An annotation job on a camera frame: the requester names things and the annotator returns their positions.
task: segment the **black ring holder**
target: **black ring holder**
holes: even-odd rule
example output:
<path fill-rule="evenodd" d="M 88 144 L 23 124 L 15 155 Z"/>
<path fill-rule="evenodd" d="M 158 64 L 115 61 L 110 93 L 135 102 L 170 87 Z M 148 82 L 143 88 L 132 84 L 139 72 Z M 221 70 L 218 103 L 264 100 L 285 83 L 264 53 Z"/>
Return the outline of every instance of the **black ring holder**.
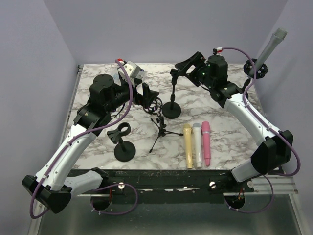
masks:
<path fill-rule="evenodd" d="M 127 122 L 121 123 L 115 130 L 107 132 L 110 140 L 117 144 L 114 149 L 114 155 L 120 162 L 128 162 L 133 159 L 136 154 L 135 146 L 131 142 L 123 141 L 122 139 L 122 136 L 126 136 L 130 132 L 131 126 Z"/>

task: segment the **black stand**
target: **black stand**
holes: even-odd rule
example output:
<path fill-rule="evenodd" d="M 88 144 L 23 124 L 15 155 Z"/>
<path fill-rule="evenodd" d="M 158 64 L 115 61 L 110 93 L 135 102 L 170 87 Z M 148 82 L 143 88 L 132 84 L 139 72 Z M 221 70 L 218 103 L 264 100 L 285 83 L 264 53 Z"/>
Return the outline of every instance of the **black stand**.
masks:
<path fill-rule="evenodd" d="M 155 140 L 155 142 L 154 142 L 152 148 L 150 149 L 149 153 L 152 152 L 153 147 L 155 146 L 155 144 L 156 144 L 158 138 L 160 138 L 161 136 L 164 137 L 164 136 L 166 136 L 167 134 L 174 134 L 174 135 L 178 135 L 178 136 L 183 136 L 182 133 L 176 133 L 176 132 L 172 132 L 172 131 L 167 131 L 167 130 L 165 130 L 166 124 L 164 124 L 164 117 L 163 117 L 161 114 L 158 115 L 158 118 L 156 119 L 156 122 L 155 122 L 152 118 L 151 118 L 151 121 L 152 121 L 152 122 L 157 126 L 157 128 L 158 128 L 158 136 L 157 136 L 157 138 L 156 138 L 156 140 Z"/>
<path fill-rule="evenodd" d="M 126 136 L 131 132 L 131 126 L 124 122 L 119 124 L 118 128 L 113 131 L 108 131 L 107 135 L 113 143 L 117 143 L 114 149 L 114 156 L 120 162 L 128 162 L 136 154 L 135 146 L 129 141 L 123 141 L 122 136 Z"/>
<path fill-rule="evenodd" d="M 171 102 L 167 102 L 166 104 L 163 105 L 162 113 L 168 119 L 175 119 L 175 118 L 178 118 L 181 114 L 180 106 L 174 102 L 175 101 L 175 85 L 177 84 L 179 71 L 176 69 L 171 69 L 170 74 L 172 76 L 172 85 L 173 85 L 173 90 L 171 94 Z"/>

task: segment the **pink microphone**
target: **pink microphone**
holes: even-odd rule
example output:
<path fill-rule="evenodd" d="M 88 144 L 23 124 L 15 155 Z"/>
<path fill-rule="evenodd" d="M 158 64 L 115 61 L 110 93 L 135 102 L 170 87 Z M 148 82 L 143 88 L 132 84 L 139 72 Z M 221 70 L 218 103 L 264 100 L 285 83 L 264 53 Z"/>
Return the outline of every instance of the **pink microphone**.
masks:
<path fill-rule="evenodd" d="M 207 121 L 202 123 L 202 135 L 203 135 L 203 148 L 204 148 L 204 160 L 206 166 L 210 166 L 211 163 L 211 147 L 210 147 L 210 124 Z"/>

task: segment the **microphone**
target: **microphone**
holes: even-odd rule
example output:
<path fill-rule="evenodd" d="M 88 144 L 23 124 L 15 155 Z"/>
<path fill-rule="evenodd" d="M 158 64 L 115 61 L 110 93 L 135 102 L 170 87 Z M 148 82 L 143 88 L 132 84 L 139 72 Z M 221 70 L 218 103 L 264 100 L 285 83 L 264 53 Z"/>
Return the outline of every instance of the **microphone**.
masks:
<path fill-rule="evenodd" d="M 201 124 L 194 123 L 192 125 L 192 131 L 194 133 L 195 138 L 197 168 L 201 168 L 202 167 Z"/>
<path fill-rule="evenodd" d="M 285 36 L 287 35 L 287 31 L 283 28 L 278 28 L 273 34 L 272 37 L 270 38 L 269 43 L 265 47 L 265 49 L 262 51 L 261 55 L 255 62 L 255 69 L 258 71 L 262 64 L 267 60 L 269 55 L 273 52 L 273 50 L 277 47 L 278 44 L 280 44 L 284 39 Z M 249 76 L 253 77 L 254 71 L 253 68 L 249 72 Z"/>
<path fill-rule="evenodd" d="M 211 145 L 210 145 L 210 124 L 208 121 L 202 123 L 202 135 L 203 135 L 203 148 L 204 148 L 204 160 L 205 165 L 211 164 Z"/>
<path fill-rule="evenodd" d="M 192 169 L 191 126 L 189 124 L 184 124 L 182 131 L 184 133 L 184 138 L 185 138 L 187 169 Z"/>

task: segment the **marble tabletop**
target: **marble tabletop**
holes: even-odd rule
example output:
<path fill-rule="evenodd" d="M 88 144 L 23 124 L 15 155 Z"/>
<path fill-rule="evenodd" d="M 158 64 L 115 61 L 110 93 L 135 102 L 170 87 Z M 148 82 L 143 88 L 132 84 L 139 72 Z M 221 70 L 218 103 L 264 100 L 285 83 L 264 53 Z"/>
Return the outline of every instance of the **marble tabletop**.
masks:
<path fill-rule="evenodd" d="M 159 91 L 163 103 L 170 100 L 172 85 L 169 71 L 174 64 L 138 64 L 147 75 L 145 82 L 151 90 Z M 228 80 L 242 86 L 246 80 L 243 65 L 228 65 Z M 68 130 L 73 124 L 78 108 L 85 105 L 89 97 L 89 86 L 93 79 L 103 73 L 115 74 L 116 64 L 84 65 L 78 85 L 76 97 L 70 113 Z M 177 119 L 165 119 L 166 129 L 182 132 L 185 123 L 208 121 L 211 125 L 211 165 L 202 169 L 232 169 L 250 158 L 257 148 L 248 131 L 236 118 L 223 110 L 210 97 L 208 91 L 196 87 L 187 78 L 180 77 L 176 85 L 176 102 L 181 107 L 181 115 Z M 260 108 L 254 89 L 249 92 L 249 100 L 254 107 Z M 74 168 L 87 169 L 186 169 L 184 139 L 182 136 L 166 135 L 158 139 L 154 150 L 149 153 L 158 129 L 151 122 L 149 114 L 141 106 L 132 105 L 129 114 L 123 119 L 132 128 L 129 135 L 123 137 L 136 147 L 135 157 L 126 163 L 114 157 L 114 147 L 106 132 L 116 129 L 117 125 L 102 131 L 100 136 L 89 145 L 76 162 Z"/>

